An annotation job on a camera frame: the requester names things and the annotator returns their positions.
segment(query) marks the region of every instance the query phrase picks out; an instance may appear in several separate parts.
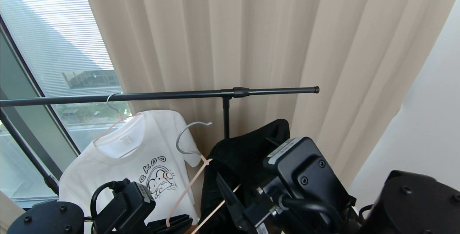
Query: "t-shirt sleeve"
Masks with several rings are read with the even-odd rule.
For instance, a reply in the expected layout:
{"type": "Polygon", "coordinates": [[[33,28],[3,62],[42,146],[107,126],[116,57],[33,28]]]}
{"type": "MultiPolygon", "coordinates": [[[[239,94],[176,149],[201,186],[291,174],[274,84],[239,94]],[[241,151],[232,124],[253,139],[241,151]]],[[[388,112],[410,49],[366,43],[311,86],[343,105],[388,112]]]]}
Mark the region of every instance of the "t-shirt sleeve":
{"type": "MultiPolygon", "coordinates": [[[[177,135],[179,135],[179,133],[185,128],[185,126],[187,126],[187,124],[185,123],[185,120],[181,114],[176,113],[174,117],[177,135]]],[[[179,140],[179,147],[185,152],[198,151],[197,145],[195,144],[195,141],[189,129],[187,129],[182,134],[179,140]]],[[[184,160],[187,161],[187,163],[192,167],[196,167],[201,160],[198,154],[183,154],[182,156],[184,157],[184,160]]]]}

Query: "black garment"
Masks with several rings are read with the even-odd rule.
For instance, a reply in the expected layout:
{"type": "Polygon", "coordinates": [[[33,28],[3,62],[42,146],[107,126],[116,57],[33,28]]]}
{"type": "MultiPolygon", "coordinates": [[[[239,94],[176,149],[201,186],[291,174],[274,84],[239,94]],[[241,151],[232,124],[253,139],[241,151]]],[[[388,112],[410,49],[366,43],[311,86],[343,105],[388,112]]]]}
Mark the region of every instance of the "black garment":
{"type": "MultiPolygon", "coordinates": [[[[289,123],[286,120],[275,120],[248,134],[224,139],[218,142],[207,158],[212,159],[204,170],[204,183],[201,201],[201,220],[208,216],[223,200],[217,185],[217,173],[223,177],[230,188],[239,183],[237,197],[246,207],[252,202],[252,192],[266,177],[263,170],[263,159],[276,146],[266,139],[275,138],[280,142],[289,139],[289,123]]],[[[243,233],[239,231],[231,219],[230,213],[223,205],[200,228],[200,234],[243,233]]]]}

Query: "black metal rod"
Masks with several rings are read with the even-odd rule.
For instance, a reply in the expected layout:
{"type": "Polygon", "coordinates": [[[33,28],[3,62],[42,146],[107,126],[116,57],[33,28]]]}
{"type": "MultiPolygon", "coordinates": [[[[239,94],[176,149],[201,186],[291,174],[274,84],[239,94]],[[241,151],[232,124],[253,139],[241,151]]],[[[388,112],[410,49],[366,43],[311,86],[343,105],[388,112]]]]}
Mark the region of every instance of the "black metal rod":
{"type": "Polygon", "coordinates": [[[222,98],[222,108],[224,109],[224,139],[230,138],[230,98],[222,98]]]}
{"type": "Polygon", "coordinates": [[[43,179],[45,180],[46,185],[49,188],[51,188],[51,190],[55,194],[59,195],[58,183],[56,183],[54,178],[50,174],[48,174],[47,170],[40,164],[38,159],[33,155],[32,151],[28,149],[27,144],[21,138],[21,136],[16,131],[16,129],[14,129],[13,124],[11,123],[10,119],[8,118],[8,116],[6,116],[6,114],[3,112],[2,109],[0,109],[0,120],[2,121],[3,125],[8,130],[8,132],[10,133],[11,137],[13,137],[13,139],[16,141],[16,143],[21,148],[21,150],[26,154],[30,162],[32,162],[33,166],[43,176],[43,179]]]}
{"type": "MultiPolygon", "coordinates": [[[[249,90],[248,88],[233,88],[232,90],[205,90],[205,91],[181,91],[159,93],[120,93],[113,95],[110,101],[134,101],[134,100],[164,100],[181,98],[209,98],[209,97],[234,97],[240,98],[248,95],[275,95],[288,93],[318,93],[319,87],[310,88],[265,88],[249,90]]],[[[6,106],[37,106],[73,103],[105,102],[109,95],[95,96],[70,96],[70,97],[39,97],[0,100],[0,107],[6,106]]]]}

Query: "silver hanger hook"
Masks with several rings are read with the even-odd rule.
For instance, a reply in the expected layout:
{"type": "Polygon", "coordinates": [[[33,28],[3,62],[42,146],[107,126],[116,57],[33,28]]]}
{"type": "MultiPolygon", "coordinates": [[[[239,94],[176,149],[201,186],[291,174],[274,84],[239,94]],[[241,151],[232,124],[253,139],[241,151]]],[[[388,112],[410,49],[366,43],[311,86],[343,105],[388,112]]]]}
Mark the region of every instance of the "silver hanger hook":
{"type": "Polygon", "coordinates": [[[113,106],[111,106],[111,105],[109,104],[109,99],[110,99],[113,95],[116,95],[116,94],[119,94],[119,93],[113,93],[113,94],[111,94],[111,95],[107,98],[106,103],[107,103],[107,106],[108,106],[108,107],[112,108],[113,110],[117,111],[118,114],[120,114],[120,111],[118,111],[118,109],[116,109],[115,107],[113,107],[113,106]]]}
{"type": "Polygon", "coordinates": [[[179,135],[177,136],[177,139],[176,139],[176,148],[177,150],[182,153],[182,154],[198,154],[199,156],[201,156],[201,153],[199,151],[183,151],[180,147],[179,147],[179,140],[180,140],[180,137],[182,136],[182,133],[184,133],[187,129],[189,129],[190,126],[192,125],[195,125],[195,124],[202,124],[202,125],[211,125],[212,123],[209,122],[209,123],[203,123],[202,121],[196,121],[194,123],[191,123],[191,124],[187,124],[187,126],[184,127],[184,129],[182,129],[182,131],[179,133],[179,135]]]}

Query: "white wall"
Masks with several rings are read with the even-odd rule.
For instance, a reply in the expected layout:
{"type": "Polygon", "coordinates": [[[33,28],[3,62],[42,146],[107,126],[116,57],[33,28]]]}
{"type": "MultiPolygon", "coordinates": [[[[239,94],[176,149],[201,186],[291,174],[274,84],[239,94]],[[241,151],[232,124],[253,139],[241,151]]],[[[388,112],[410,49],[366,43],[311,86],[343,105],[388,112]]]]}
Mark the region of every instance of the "white wall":
{"type": "Polygon", "coordinates": [[[376,200],[395,169],[460,190],[460,0],[401,110],[348,188],[358,208],[376,200]]]}

